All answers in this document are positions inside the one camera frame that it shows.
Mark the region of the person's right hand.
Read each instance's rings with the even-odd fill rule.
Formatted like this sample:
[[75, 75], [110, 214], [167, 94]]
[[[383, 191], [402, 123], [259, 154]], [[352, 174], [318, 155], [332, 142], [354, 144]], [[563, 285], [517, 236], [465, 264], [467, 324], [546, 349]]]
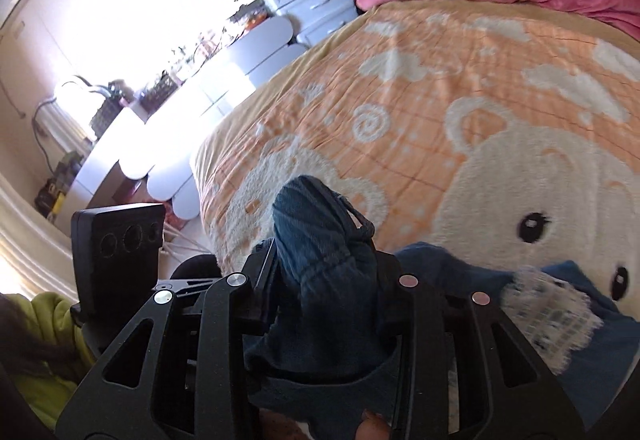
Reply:
[[[260, 417], [268, 439], [298, 440], [311, 438], [307, 425], [297, 423], [292, 418], [268, 410], [261, 410]], [[387, 440], [390, 438], [391, 431], [392, 428], [380, 414], [364, 411], [360, 425], [356, 430], [355, 439]]]

